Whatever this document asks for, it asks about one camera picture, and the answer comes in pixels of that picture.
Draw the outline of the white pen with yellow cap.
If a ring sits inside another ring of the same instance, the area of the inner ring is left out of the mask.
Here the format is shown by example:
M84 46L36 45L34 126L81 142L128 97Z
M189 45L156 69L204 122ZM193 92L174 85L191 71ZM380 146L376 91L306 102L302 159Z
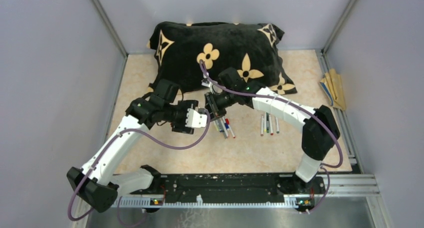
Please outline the white pen with yellow cap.
M269 115L268 113L265 113L264 115L264 126L265 126L265 131L266 133L270 133L270 127L269 127Z

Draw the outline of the white marker with red cap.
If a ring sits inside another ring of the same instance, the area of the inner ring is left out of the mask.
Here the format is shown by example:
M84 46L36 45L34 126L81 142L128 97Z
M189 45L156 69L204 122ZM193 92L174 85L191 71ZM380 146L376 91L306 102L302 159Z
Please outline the white marker with red cap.
M268 123L268 133L272 136L274 134L274 130L273 130L272 116L270 114L268 114L267 116L267 123Z

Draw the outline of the white pen with red cap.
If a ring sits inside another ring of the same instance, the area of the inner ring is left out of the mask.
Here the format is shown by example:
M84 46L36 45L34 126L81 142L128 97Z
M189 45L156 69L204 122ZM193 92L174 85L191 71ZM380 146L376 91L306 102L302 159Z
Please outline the white pen with red cap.
M236 135L235 135L235 133L234 133L234 131L233 131L233 129L232 129L232 127L231 127L230 123L229 123L229 120L228 120L227 118L225 118L224 120L225 120L225 123L226 123L227 129L228 129L228 130L230 131L230 133L231 133L231 136L232 136L233 138L236 138Z

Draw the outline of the white pen with brown cap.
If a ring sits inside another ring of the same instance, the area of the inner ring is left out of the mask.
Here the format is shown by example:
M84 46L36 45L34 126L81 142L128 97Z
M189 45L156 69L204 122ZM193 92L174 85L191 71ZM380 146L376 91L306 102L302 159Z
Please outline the white pen with brown cap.
M265 124L264 124L265 118L264 115L261 116L261 122L260 122L260 136L263 137L264 136L264 129L265 129Z

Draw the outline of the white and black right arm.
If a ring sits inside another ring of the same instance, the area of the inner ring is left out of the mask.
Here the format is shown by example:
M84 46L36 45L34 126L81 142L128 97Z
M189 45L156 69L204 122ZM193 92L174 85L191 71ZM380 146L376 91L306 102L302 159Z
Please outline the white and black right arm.
M226 108L238 103L282 119L301 132L303 155L295 171L293 188L299 194L307 194L329 150L341 149L338 143L341 133L332 110L325 105L312 108L296 103L256 80L246 82L234 68L221 72L218 82L209 77L203 65L200 69L205 79L222 90L218 94L205 94L214 116L224 115Z

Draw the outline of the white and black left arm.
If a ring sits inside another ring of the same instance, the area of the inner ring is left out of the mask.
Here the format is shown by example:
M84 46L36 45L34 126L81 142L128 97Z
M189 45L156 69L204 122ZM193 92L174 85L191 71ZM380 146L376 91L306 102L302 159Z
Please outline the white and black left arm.
M196 109L198 101L182 100L174 104L178 90L177 84L161 80L155 90L133 100L116 130L97 153L81 168L69 169L66 176L73 189L69 211L76 197L102 213L121 196L141 190L154 195L160 190L161 174L149 165L126 174L115 171L142 137L177 149L149 135L150 129L159 122L170 123L172 131L185 134L192 134L195 128L208 128L210 118L206 111Z

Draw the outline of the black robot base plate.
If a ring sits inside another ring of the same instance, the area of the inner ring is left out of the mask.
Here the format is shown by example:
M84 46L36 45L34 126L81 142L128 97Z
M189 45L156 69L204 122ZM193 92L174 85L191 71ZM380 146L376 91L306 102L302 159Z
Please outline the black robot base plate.
M293 173L166 174L134 195L164 196L165 202L212 204L280 203L285 195L313 197L326 190L322 177L304 182Z

